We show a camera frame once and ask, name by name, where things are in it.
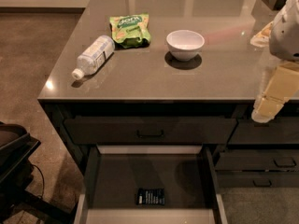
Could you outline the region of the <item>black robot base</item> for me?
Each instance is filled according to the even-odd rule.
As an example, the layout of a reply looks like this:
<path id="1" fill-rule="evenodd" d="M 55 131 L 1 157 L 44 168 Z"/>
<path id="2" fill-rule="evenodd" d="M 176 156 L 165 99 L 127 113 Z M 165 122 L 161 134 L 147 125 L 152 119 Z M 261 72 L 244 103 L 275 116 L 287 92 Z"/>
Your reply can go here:
<path id="1" fill-rule="evenodd" d="M 41 142 L 17 124 L 0 123 L 0 212 L 4 220 L 12 207 L 26 203 L 61 224 L 73 224 L 75 209 L 71 213 L 47 203 L 26 190 L 33 180 L 33 164 L 29 157 Z"/>

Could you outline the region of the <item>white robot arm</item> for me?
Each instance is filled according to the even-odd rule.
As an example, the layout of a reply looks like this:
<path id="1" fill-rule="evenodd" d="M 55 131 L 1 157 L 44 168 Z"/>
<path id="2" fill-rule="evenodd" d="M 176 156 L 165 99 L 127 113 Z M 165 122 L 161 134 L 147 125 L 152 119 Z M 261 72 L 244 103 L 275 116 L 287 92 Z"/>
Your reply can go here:
<path id="1" fill-rule="evenodd" d="M 280 59 L 280 64 L 268 72 L 269 81 L 257 96 L 251 118 L 267 123 L 299 91 L 299 0 L 286 0 L 284 7 L 250 44 L 264 48 Z"/>

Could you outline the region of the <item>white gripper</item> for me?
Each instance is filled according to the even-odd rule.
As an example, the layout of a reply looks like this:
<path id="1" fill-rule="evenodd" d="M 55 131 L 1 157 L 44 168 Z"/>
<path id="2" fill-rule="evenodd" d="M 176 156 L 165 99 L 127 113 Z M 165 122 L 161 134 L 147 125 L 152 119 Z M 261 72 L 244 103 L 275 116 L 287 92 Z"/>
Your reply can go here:
<path id="1" fill-rule="evenodd" d="M 268 47 L 272 26 L 273 22 L 265 25 L 252 37 L 250 44 L 258 48 Z M 263 97 L 255 101 L 251 118 L 258 123 L 269 122 L 298 91 L 299 63 L 282 62 L 271 76 Z"/>

